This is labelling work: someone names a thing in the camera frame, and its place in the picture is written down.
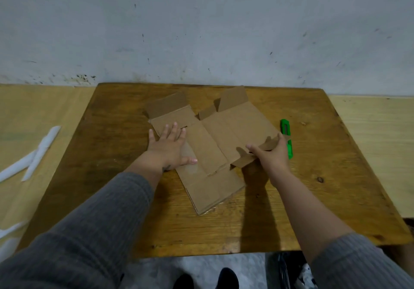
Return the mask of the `person's right hand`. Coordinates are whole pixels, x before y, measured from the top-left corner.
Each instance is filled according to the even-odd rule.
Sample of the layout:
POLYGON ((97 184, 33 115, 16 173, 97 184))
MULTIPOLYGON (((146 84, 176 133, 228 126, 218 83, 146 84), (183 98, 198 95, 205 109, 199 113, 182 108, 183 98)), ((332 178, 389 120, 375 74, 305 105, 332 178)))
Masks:
POLYGON ((277 134, 276 147, 271 151, 265 151, 265 154, 259 160, 271 179, 280 180, 291 174, 287 142, 281 132, 277 134))

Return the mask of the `person's left hand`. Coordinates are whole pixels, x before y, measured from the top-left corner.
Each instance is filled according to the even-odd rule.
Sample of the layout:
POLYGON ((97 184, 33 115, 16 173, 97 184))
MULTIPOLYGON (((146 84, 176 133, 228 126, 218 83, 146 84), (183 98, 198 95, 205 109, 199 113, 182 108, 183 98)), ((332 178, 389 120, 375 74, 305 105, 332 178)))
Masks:
POLYGON ((193 156, 183 155, 183 147, 186 142, 186 129, 179 129, 177 138, 171 139, 172 125, 166 124, 157 143, 155 145, 148 145, 146 150, 146 153, 161 166, 163 171, 176 169, 180 158, 195 158, 193 156))

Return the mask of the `brown cardboard box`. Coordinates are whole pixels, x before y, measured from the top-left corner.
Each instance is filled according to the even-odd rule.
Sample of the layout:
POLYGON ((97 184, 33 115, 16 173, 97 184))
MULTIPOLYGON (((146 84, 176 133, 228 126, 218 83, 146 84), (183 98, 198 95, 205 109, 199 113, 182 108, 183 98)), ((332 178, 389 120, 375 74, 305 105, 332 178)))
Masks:
POLYGON ((197 115, 183 92, 148 102, 145 111, 158 136, 174 122, 179 130, 186 129, 181 153, 198 162, 176 171, 197 215, 245 186, 235 168, 256 159, 246 152, 246 144, 272 150, 278 142, 278 129, 249 101, 243 86, 226 89, 217 102, 197 115))

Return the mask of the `person's left forearm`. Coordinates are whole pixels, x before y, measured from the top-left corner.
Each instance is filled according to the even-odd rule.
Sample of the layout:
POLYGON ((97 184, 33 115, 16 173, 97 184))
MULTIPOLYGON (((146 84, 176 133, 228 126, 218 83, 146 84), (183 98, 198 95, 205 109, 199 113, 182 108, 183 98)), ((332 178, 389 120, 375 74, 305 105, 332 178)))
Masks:
POLYGON ((118 289, 154 199, 166 154, 149 150, 127 171, 0 264, 0 289, 118 289))

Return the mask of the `person's right forearm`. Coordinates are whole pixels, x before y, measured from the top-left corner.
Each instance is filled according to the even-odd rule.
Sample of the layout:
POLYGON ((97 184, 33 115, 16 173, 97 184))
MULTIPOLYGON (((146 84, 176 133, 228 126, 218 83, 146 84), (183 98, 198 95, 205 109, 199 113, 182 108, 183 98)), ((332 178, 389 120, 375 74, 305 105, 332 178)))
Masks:
POLYGON ((267 171, 319 289, 414 289, 414 278, 354 232, 286 168, 267 171))

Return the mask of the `green utility knife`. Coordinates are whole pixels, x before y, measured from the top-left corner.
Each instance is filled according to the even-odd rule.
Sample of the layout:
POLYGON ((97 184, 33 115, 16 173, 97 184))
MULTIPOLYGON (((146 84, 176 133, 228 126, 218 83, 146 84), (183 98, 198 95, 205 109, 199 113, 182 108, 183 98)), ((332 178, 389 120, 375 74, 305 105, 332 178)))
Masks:
POLYGON ((291 140, 290 123, 287 119, 280 120, 280 129, 281 129, 282 135, 284 136, 287 142, 287 152, 288 152, 288 158, 290 160, 293 158, 293 146, 292 146, 292 140, 291 140))

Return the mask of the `long white paper strip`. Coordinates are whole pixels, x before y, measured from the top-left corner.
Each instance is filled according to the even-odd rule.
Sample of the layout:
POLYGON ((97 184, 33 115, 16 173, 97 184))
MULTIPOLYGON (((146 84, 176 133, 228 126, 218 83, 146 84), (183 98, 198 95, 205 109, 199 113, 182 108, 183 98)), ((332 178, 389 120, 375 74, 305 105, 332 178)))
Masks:
POLYGON ((42 158, 50 148, 57 134, 59 133, 61 126, 52 127, 48 134, 41 140, 36 150, 23 157, 24 166, 27 169, 26 173, 22 178, 22 182, 27 181, 31 178, 34 171, 40 164, 42 158))

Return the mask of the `person's left black shoe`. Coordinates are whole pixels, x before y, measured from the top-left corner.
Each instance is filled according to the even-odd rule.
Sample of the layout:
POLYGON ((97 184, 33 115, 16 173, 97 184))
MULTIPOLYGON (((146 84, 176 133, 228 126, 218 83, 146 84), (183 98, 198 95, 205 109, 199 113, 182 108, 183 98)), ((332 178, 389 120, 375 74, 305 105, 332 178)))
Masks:
POLYGON ((194 281, 191 275, 184 273, 178 277, 173 289, 194 289, 194 281))

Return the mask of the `person's black shoe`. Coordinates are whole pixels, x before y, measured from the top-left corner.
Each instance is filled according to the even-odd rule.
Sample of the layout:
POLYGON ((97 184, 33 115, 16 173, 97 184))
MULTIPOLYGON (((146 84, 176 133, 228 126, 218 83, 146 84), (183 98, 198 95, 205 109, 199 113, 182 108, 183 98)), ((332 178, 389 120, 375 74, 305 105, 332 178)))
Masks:
POLYGON ((173 289, 194 289, 194 281, 191 275, 184 273, 178 277, 173 289))
POLYGON ((223 268, 215 289, 239 289, 239 281, 234 271, 228 267, 223 268))

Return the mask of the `person's right black shoe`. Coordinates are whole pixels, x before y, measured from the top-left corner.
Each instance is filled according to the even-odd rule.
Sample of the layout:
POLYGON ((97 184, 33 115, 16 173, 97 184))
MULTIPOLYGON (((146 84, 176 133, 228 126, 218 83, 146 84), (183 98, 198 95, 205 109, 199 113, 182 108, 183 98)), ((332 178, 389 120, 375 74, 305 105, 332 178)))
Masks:
POLYGON ((234 271, 228 267, 223 268, 215 289, 239 289, 239 281, 234 271))

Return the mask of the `black bag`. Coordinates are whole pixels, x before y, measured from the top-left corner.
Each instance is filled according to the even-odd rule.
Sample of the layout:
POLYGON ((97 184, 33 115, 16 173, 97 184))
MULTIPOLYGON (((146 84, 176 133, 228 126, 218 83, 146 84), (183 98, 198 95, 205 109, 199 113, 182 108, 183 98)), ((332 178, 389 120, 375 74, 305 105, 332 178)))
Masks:
POLYGON ((284 251, 277 254, 278 276, 281 289, 296 289, 295 283, 307 263, 301 251, 284 251))

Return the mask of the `white printed packet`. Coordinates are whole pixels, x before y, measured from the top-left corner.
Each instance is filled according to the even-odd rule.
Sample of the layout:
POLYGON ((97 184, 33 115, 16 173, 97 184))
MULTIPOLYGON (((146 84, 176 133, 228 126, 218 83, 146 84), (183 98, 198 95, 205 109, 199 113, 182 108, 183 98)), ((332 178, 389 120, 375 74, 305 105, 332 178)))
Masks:
POLYGON ((302 270, 293 285, 295 289, 318 289, 310 266, 307 263, 303 265, 302 270))

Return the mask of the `wide white paper strip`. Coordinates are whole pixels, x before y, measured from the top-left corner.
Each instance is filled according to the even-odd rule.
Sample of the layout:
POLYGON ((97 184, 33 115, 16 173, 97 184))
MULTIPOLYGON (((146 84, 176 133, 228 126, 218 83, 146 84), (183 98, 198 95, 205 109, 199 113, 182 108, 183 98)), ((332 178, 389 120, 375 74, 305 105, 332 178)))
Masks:
POLYGON ((8 166, 4 170, 0 172, 0 182, 5 181, 6 179, 14 176, 15 174, 21 172, 22 170, 28 168, 31 163, 33 162, 37 150, 32 151, 28 155, 24 156, 17 162, 13 163, 12 165, 8 166))

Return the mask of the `thin white paper scrap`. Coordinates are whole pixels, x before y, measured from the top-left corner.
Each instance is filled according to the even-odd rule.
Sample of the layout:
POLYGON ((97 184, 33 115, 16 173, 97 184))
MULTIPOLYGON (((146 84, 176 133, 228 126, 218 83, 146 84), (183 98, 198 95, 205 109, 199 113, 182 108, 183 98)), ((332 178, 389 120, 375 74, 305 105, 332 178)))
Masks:
POLYGON ((14 224, 13 226, 7 229, 0 229, 0 240, 7 237, 9 234, 12 234, 13 232, 21 229, 22 227, 26 226, 28 223, 29 223, 28 220, 24 220, 22 222, 14 224))

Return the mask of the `broad white paper scrap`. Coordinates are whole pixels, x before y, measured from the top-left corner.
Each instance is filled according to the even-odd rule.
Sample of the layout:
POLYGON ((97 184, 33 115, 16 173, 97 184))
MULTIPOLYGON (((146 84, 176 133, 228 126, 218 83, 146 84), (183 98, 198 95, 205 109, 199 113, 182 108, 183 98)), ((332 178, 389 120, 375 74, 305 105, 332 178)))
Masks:
POLYGON ((9 238, 0 246, 0 263, 15 253, 20 240, 21 238, 9 238))

